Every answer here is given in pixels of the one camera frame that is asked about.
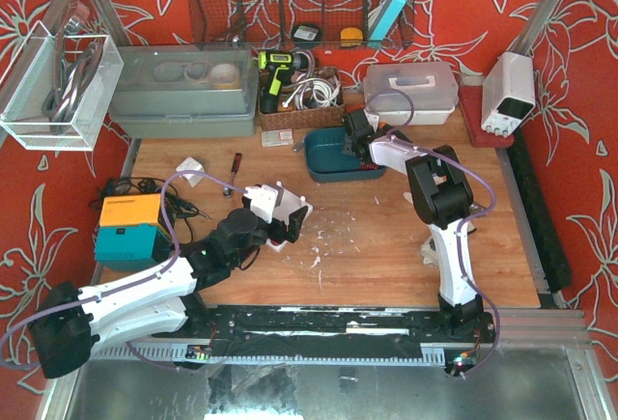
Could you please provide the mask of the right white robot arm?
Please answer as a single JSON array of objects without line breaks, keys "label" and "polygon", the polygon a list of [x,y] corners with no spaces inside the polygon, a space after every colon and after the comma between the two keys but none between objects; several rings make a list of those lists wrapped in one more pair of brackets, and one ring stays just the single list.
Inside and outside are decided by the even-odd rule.
[{"label": "right white robot arm", "polygon": [[473,193],[450,146],[424,150],[394,127],[374,128],[364,111],[342,118],[345,150],[366,164],[376,164],[407,176],[416,215],[428,225],[440,273],[440,324],[454,336],[484,312],[475,288],[468,246]]}]

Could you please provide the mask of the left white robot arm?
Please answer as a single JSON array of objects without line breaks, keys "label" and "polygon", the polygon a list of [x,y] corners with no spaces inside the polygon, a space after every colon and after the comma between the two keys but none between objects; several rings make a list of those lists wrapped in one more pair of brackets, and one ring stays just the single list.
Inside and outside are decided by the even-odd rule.
[{"label": "left white robot arm", "polygon": [[310,211],[305,206],[265,221],[235,209],[180,257],[98,286],[55,286],[27,325],[43,375],[60,378],[108,346],[180,330],[190,320],[192,294],[249,267],[267,241],[296,242]]}]

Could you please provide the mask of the white timer switch box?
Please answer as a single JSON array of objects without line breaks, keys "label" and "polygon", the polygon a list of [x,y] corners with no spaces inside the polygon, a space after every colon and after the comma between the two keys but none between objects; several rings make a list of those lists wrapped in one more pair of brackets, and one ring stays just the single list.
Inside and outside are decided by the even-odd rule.
[{"label": "white timer switch box", "polygon": [[438,255],[435,242],[432,238],[426,239],[420,247],[422,262],[426,266],[439,267]]}]

